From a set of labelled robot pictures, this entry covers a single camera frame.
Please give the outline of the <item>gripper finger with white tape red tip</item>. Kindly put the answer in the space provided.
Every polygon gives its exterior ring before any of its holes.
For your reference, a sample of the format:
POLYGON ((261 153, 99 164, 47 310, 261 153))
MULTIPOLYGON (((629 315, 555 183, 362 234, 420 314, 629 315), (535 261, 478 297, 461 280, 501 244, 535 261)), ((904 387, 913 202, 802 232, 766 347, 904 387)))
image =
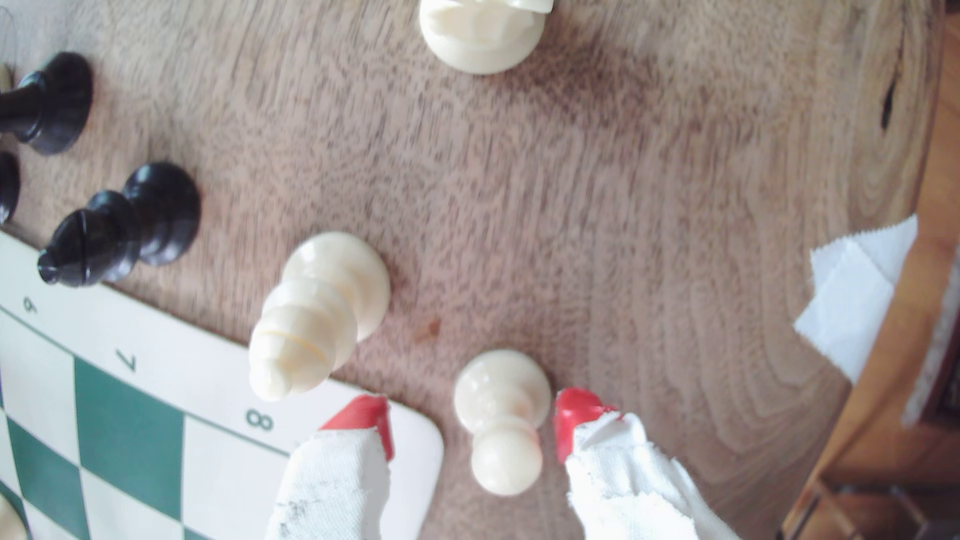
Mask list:
POLYGON ((291 454, 266 539, 381 539, 394 441, 389 400, 362 395, 291 454))
POLYGON ((579 387, 559 391, 555 407, 558 461, 584 538, 738 539, 638 415, 579 387))

